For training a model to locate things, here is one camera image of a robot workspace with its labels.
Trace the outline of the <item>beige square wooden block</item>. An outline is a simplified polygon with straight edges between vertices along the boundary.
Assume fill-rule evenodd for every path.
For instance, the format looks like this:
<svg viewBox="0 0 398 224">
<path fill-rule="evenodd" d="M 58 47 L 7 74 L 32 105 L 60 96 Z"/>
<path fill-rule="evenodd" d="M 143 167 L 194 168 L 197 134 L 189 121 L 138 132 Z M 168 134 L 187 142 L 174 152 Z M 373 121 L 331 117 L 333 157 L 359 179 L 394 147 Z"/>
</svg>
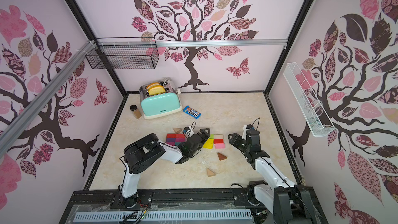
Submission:
<svg viewBox="0 0 398 224">
<path fill-rule="evenodd" d="M 222 134 L 215 134 L 215 135 L 214 135 L 214 139 L 216 139 L 216 140 L 222 140 L 222 139 L 223 139 L 223 135 L 222 135 Z"/>
</svg>

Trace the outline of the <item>red block group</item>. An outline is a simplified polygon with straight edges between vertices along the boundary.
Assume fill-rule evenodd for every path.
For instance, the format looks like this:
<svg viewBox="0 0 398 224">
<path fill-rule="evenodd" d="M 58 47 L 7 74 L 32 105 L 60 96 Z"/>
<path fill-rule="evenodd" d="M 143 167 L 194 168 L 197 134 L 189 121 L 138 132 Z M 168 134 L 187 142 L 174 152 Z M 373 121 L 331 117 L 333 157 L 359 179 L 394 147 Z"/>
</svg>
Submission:
<svg viewBox="0 0 398 224">
<path fill-rule="evenodd" d="M 214 139 L 214 144 L 223 144 L 224 140 L 223 139 Z"/>
</svg>

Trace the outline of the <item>light pink block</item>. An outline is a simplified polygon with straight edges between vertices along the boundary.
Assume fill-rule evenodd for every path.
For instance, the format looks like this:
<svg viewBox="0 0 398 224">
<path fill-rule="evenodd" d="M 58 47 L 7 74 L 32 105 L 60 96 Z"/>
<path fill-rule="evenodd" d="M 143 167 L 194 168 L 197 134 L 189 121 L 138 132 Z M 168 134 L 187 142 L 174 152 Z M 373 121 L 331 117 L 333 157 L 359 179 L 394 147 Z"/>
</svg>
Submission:
<svg viewBox="0 0 398 224">
<path fill-rule="evenodd" d="M 215 143 L 215 149 L 224 149 L 226 147 L 225 143 Z"/>
</svg>

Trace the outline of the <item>beige triangular wooden block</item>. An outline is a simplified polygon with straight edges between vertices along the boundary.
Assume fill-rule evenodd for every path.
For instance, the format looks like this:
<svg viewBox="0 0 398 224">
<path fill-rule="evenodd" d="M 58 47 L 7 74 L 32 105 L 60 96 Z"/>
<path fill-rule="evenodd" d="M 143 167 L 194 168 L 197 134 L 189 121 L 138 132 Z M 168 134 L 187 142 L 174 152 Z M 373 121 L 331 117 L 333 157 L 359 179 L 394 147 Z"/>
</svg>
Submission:
<svg viewBox="0 0 398 224">
<path fill-rule="evenodd" d="M 182 132 L 182 129 L 181 129 L 181 128 L 173 128 L 173 131 L 174 131 L 176 134 L 178 134 L 178 133 L 181 133 L 181 132 Z"/>
</svg>

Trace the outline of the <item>dark brown triangular block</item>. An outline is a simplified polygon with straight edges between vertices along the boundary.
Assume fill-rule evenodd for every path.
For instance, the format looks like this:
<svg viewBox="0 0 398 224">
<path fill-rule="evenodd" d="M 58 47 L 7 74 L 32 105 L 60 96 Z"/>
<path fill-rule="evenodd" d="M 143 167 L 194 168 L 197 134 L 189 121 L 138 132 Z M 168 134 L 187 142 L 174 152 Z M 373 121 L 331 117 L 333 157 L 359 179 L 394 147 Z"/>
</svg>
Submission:
<svg viewBox="0 0 398 224">
<path fill-rule="evenodd" d="M 227 159 L 227 156 L 225 156 L 219 152 L 217 153 L 217 156 L 218 156 L 219 161 L 224 161 Z"/>
</svg>

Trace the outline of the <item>purple rectangular block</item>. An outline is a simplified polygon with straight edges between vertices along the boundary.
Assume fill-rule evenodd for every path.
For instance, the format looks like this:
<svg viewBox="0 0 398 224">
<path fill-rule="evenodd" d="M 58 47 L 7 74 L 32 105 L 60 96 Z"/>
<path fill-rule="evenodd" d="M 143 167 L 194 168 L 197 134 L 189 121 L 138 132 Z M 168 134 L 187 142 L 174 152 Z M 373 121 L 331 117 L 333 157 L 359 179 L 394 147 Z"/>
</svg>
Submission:
<svg viewBox="0 0 398 224">
<path fill-rule="evenodd" d="M 166 143 L 175 143 L 176 142 L 176 139 L 175 138 L 167 138 L 166 139 Z"/>
</svg>

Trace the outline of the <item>light brown triangular block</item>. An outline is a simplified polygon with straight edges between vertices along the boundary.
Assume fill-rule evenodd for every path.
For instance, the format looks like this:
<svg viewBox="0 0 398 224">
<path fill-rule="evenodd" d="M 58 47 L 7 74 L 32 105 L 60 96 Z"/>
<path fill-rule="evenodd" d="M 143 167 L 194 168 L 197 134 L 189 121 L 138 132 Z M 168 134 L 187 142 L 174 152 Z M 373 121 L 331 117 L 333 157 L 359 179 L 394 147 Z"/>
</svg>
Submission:
<svg viewBox="0 0 398 224">
<path fill-rule="evenodd" d="M 206 173 L 207 173 L 207 176 L 208 176 L 208 177 L 216 176 L 216 173 L 213 172 L 213 171 L 212 171 L 211 169 L 209 169 L 209 168 L 206 169 Z"/>
</svg>

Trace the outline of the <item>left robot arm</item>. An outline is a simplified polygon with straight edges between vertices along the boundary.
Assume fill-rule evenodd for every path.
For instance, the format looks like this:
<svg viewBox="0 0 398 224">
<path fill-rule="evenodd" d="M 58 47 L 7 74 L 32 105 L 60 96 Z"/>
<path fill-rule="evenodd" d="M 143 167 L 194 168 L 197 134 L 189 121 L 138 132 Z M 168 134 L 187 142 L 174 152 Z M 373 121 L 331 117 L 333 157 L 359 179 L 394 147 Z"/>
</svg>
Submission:
<svg viewBox="0 0 398 224">
<path fill-rule="evenodd" d="M 197 133 L 190 129 L 186 134 L 187 140 L 177 146 L 162 143 L 156 134 L 151 133 L 124 149 L 124 155 L 120 158 L 125 167 L 119 197 L 122 205 L 130 207 L 134 204 L 137 199 L 138 183 L 145 170 L 159 159 L 174 164 L 187 162 L 201 151 L 210 138 L 210 129 L 203 128 Z"/>
</svg>

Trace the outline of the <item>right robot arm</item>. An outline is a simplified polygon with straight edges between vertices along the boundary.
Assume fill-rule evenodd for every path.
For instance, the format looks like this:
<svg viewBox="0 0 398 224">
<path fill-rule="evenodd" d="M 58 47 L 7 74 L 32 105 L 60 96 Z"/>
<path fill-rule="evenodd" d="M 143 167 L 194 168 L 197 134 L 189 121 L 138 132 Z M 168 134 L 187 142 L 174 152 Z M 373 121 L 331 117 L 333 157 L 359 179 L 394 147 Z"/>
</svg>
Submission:
<svg viewBox="0 0 398 224">
<path fill-rule="evenodd" d="M 322 216 L 316 209 L 310 188 L 295 184 L 274 165 L 261 148 L 258 130 L 246 125 L 242 135 L 229 134 L 228 141 L 264 179 L 248 185 L 250 202 L 263 204 L 272 214 L 275 224 L 321 223 Z"/>
</svg>

